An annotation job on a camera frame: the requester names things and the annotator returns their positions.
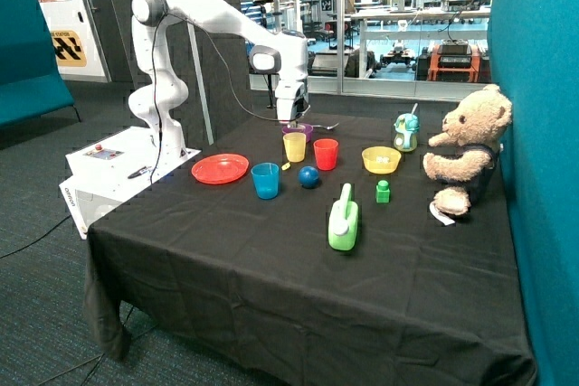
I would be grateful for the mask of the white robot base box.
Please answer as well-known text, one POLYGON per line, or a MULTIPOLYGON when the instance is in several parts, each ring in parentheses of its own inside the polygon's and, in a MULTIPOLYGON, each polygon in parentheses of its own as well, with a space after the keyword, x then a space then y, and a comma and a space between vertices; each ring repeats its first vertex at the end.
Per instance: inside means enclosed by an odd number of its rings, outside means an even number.
POLYGON ((60 184, 62 197, 82 239, 90 225, 198 155, 187 148, 158 156, 148 127, 129 127, 66 155, 71 177, 60 184), (143 166, 150 171, 128 176, 143 166))

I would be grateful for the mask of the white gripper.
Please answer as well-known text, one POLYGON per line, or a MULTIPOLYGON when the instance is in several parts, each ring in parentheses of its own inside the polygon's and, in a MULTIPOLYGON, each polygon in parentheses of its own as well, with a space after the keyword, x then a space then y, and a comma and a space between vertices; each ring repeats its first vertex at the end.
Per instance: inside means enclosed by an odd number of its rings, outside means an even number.
POLYGON ((281 80, 275 89, 277 120, 289 123, 288 129, 304 129, 301 118, 309 109, 308 86, 304 80, 281 80))

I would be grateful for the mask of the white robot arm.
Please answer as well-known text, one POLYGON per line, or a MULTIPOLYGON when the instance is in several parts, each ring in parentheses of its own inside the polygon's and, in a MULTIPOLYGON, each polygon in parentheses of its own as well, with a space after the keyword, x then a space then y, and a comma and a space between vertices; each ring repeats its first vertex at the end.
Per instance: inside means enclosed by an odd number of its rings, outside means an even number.
POLYGON ((138 68, 151 79, 129 97, 129 108, 152 131, 162 155, 181 156, 185 139, 170 111, 188 98, 188 88, 171 65, 166 29, 181 21, 207 33, 241 36, 252 43, 250 64, 255 71, 276 73, 277 120, 289 124, 309 109, 308 41, 297 31, 272 33, 224 0, 132 0, 132 42, 138 68))

